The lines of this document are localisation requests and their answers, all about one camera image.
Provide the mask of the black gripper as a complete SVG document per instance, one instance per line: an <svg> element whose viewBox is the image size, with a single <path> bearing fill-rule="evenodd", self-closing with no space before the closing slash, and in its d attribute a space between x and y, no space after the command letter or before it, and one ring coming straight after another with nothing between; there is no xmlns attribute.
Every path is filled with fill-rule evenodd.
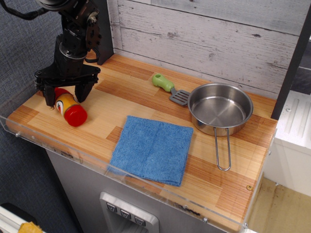
<svg viewBox="0 0 311 233"><path fill-rule="evenodd" d="M101 70L84 64L85 57L74 59L57 51L53 63L35 73L35 87L43 91L46 105L54 107L55 87L75 86L79 103L86 100L94 84L98 82Z"/></svg>

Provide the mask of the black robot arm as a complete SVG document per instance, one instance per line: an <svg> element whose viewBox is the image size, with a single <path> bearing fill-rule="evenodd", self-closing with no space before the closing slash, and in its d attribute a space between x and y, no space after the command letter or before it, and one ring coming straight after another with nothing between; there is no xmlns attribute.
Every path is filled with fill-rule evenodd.
<svg viewBox="0 0 311 233"><path fill-rule="evenodd" d="M54 60L49 67L35 73L35 85L49 107L54 106L58 87L74 86L78 101L85 101L101 72L84 64L88 52L94 50L102 38L97 6L90 0L40 0L40 9L21 13L4 1L0 4L6 12L24 20L33 20L48 11L59 12L63 32L56 38Z"/></svg>

